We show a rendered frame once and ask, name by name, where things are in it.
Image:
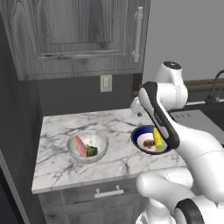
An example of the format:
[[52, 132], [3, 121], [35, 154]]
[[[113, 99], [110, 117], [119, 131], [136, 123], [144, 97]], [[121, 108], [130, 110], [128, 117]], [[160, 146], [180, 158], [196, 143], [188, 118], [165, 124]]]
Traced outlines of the black sink tap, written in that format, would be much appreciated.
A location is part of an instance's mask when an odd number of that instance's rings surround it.
[[205, 103], [206, 105], [211, 105], [213, 103], [216, 103], [220, 100], [219, 97], [215, 97], [214, 96], [214, 90], [216, 88], [216, 85], [217, 85], [217, 82], [218, 82], [218, 79], [220, 78], [220, 76], [224, 74], [224, 70], [220, 70], [216, 76], [215, 76], [215, 79], [214, 79], [214, 82], [213, 82], [213, 86], [212, 86], [212, 90], [210, 92], [210, 94], [207, 96], [207, 98], [205, 99]]

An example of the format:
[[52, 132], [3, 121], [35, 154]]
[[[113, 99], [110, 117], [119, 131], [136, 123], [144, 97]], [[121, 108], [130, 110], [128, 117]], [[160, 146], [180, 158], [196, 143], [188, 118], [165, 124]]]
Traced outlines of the grey sink basin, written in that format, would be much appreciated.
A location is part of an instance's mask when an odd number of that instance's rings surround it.
[[224, 102], [196, 104], [169, 112], [177, 123], [212, 134], [224, 144]]

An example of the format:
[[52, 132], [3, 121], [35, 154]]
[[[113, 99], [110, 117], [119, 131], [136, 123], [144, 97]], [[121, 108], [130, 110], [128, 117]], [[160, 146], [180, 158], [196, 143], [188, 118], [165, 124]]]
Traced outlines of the grey lower cupboard door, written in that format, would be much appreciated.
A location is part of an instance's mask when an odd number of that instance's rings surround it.
[[47, 224], [135, 224], [142, 209], [138, 193], [97, 199], [45, 212]]

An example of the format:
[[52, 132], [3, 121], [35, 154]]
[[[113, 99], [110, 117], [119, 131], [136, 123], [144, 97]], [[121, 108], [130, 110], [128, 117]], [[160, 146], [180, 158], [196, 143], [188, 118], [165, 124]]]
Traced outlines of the brown wooden window sill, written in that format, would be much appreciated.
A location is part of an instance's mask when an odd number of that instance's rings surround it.
[[[211, 91], [214, 84], [214, 79], [185, 80], [184, 83], [190, 93]], [[224, 78], [220, 78], [217, 80], [215, 89], [224, 89]]]

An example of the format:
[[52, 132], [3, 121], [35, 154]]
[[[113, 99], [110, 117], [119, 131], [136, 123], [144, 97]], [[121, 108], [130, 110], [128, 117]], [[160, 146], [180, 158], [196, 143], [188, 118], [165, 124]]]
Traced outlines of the blue and white bowl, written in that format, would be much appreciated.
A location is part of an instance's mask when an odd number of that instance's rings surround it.
[[159, 150], [156, 148], [155, 144], [149, 149], [147, 147], [144, 147], [144, 141], [147, 139], [153, 140], [153, 128], [154, 125], [145, 125], [138, 127], [134, 129], [134, 131], [131, 133], [131, 141], [132, 143], [142, 152], [146, 154], [151, 155], [161, 155], [164, 153], [169, 152], [172, 148], [165, 142], [164, 140], [164, 148], [162, 150]]

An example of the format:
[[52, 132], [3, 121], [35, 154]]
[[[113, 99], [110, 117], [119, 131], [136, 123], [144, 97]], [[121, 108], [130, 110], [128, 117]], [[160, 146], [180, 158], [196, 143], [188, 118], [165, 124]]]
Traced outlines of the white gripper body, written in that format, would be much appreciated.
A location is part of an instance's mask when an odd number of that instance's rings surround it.
[[130, 104], [130, 109], [137, 116], [142, 116], [144, 113], [144, 108], [142, 107], [138, 97], [133, 99], [132, 103]]

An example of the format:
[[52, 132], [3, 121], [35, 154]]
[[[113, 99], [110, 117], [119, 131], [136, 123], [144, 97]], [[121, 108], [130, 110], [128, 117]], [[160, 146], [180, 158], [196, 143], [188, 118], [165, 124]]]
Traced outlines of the clear glass bowl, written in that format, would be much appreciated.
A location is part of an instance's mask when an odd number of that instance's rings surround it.
[[[91, 145], [98, 149], [98, 154], [93, 157], [81, 157], [79, 152], [76, 150], [74, 137], [78, 136], [85, 146]], [[83, 164], [92, 164], [99, 161], [106, 154], [109, 147], [109, 139], [105, 134], [97, 130], [83, 130], [79, 131], [76, 134], [69, 137], [67, 141], [67, 149], [70, 153], [70, 156], [77, 162]]]

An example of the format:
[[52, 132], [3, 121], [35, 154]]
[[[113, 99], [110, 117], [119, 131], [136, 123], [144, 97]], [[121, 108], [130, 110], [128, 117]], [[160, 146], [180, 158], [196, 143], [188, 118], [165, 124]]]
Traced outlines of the green broccoli floret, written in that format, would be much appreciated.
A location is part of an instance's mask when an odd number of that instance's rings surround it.
[[87, 156], [88, 157], [93, 157], [93, 156], [96, 156], [98, 154], [98, 149], [94, 146], [91, 146], [91, 145], [86, 145], [85, 146], [86, 148], [86, 153], [87, 153]]

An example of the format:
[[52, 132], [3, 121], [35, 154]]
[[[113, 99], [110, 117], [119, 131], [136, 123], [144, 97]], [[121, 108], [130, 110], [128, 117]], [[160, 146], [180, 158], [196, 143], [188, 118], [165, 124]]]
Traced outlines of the yellow corn cob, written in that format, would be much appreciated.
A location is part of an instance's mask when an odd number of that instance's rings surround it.
[[156, 148], [162, 150], [164, 148], [164, 140], [156, 127], [153, 128], [152, 134]]

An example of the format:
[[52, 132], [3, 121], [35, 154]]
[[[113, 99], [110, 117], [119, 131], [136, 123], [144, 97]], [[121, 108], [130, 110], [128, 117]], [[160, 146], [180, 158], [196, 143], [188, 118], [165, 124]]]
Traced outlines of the grey drawer front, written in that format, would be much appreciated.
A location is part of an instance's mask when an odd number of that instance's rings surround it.
[[100, 192], [109, 192], [114, 191], [116, 186], [120, 186], [125, 193], [134, 193], [136, 188], [136, 179], [135, 178], [126, 178], [116, 181], [109, 181], [100, 184], [94, 185], [83, 185], [79, 187], [74, 187], [66, 189], [63, 191], [65, 201], [67, 204], [74, 204], [79, 202], [86, 202], [90, 200], [98, 200], [95, 198], [95, 189], [100, 188]]

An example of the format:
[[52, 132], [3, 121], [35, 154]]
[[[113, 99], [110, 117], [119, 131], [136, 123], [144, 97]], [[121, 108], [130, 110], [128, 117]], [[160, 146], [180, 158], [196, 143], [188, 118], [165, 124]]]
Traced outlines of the white wall switch plate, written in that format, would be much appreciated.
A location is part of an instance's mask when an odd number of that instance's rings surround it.
[[112, 91], [112, 75], [102, 75], [100, 77], [100, 90], [102, 92], [111, 92]]

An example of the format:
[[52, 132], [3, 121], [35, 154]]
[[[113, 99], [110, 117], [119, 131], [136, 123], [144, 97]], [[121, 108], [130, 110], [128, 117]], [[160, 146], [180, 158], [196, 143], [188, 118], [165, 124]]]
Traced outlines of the grey wooden cupboard door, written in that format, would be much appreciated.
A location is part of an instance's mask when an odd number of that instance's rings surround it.
[[[151, 0], [0, 0], [21, 81], [140, 74]], [[140, 58], [134, 62], [143, 6]]]

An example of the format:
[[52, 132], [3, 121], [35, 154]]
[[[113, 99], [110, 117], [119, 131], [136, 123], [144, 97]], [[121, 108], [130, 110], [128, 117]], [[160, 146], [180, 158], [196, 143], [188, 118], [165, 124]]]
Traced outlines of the pink raw steak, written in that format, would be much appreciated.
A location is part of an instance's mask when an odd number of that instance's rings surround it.
[[87, 156], [87, 150], [85, 144], [81, 141], [81, 139], [78, 136], [74, 137], [74, 141], [76, 150], [79, 152], [81, 157], [85, 158]]

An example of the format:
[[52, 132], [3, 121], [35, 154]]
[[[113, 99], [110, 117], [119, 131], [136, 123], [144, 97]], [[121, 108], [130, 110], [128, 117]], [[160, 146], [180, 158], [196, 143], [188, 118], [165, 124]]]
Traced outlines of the brown mushroom piece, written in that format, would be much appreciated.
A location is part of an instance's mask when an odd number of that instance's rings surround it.
[[154, 141], [153, 140], [150, 140], [150, 139], [147, 139], [143, 142], [143, 146], [144, 147], [147, 147], [147, 148], [151, 148], [152, 146], [154, 145]]

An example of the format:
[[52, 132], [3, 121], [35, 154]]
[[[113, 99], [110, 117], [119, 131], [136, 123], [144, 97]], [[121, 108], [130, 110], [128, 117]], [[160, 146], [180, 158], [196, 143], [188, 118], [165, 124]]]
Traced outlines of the dark grey tall cabinet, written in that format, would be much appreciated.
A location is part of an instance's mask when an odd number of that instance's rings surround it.
[[18, 80], [0, 16], [0, 224], [46, 224], [32, 193], [42, 119], [37, 84]]

